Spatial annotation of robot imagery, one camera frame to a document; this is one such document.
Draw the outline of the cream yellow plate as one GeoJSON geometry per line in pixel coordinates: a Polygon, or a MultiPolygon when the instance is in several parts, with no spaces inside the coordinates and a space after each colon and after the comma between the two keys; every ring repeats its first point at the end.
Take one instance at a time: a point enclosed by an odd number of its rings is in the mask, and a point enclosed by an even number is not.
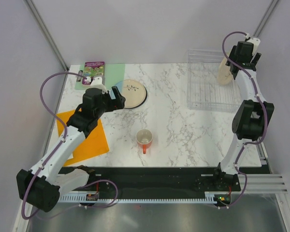
{"type": "Polygon", "coordinates": [[[229,84],[233,80],[230,66],[226,65],[227,61],[227,58],[224,57],[218,68],[217,82],[222,86],[229,84]]]}

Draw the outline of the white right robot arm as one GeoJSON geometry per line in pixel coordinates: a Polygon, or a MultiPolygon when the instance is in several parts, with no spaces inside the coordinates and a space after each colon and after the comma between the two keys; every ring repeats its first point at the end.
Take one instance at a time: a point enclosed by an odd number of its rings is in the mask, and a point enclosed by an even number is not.
{"type": "Polygon", "coordinates": [[[261,57],[257,52],[259,44],[257,38],[239,41],[218,68],[218,83],[226,85],[235,81],[243,101],[232,121],[232,143],[211,179],[212,186],[217,190],[236,184],[245,146],[256,144],[264,138],[275,109],[262,96],[256,80],[256,64],[261,57]]]}

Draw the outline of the blue and cream plate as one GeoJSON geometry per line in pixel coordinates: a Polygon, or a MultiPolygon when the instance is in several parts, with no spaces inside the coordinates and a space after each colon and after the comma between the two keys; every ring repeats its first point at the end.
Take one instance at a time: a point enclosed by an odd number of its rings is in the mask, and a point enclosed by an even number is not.
{"type": "Polygon", "coordinates": [[[134,109],[141,106],[147,98],[147,90],[137,80],[126,79],[116,83],[120,94],[126,99],[125,109],[134,109]]]}

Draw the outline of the dark red rimmed plate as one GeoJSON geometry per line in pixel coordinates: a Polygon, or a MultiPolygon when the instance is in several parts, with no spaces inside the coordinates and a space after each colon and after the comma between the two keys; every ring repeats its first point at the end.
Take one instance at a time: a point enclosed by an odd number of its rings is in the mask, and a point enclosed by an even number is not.
{"type": "Polygon", "coordinates": [[[144,88],[141,90],[139,87],[127,88],[124,90],[123,96],[126,98],[125,109],[135,109],[142,106],[147,100],[147,90],[144,88]]]}

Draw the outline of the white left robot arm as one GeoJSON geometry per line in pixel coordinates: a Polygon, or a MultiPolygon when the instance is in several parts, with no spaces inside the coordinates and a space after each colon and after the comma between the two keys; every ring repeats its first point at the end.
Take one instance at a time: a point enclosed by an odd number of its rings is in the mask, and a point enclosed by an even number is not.
{"type": "Polygon", "coordinates": [[[64,130],[51,151],[28,171],[22,169],[18,172],[16,182],[22,207],[29,203],[49,212],[62,195],[78,188],[95,188],[96,177],[89,167],[81,165],[68,174],[58,173],[73,151],[94,131],[101,116],[124,106],[125,98],[116,86],[112,87],[112,94],[100,88],[87,89],[82,103],[63,125],[64,130]]]}

